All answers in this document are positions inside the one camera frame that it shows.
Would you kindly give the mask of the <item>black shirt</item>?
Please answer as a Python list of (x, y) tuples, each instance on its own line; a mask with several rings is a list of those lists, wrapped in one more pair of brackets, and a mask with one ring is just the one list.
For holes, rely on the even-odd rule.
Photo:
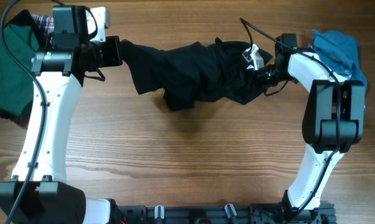
[(124, 62), (142, 95), (160, 88), (170, 110), (191, 109), (195, 101), (214, 102), (223, 97), (245, 105), (266, 88), (255, 82), (242, 53), (247, 42), (216, 38), (207, 47), (200, 42), (172, 50), (120, 43)]

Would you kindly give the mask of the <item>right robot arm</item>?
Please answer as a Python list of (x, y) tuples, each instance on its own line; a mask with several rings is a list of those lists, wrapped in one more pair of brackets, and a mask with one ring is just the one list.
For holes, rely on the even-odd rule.
[(363, 136), (365, 86), (333, 72), (312, 49), (299, 48), (295, 34), (274, 38), (275, 62), (254, 71), (255, 87), (267, 91), (288, 82), (309, 92), (302, 121), (305, 153), (295, 180), (275, 207), (278, 223), (312, 222), (335, 167)]

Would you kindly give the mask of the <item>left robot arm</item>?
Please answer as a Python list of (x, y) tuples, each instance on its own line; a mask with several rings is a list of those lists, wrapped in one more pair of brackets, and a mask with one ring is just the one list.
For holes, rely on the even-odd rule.
[(83, 81), (104, 81), (103, 67), (122, 63), (117, 36), (107, 36), (104, 7), (54, 6), (54, 31), (32, 58), (34, 98), (26, 140), (11, 179), (0, 182), (8, 223), (125, 223), (112, 199), (87, 198), (67, 183), (65, 155)]

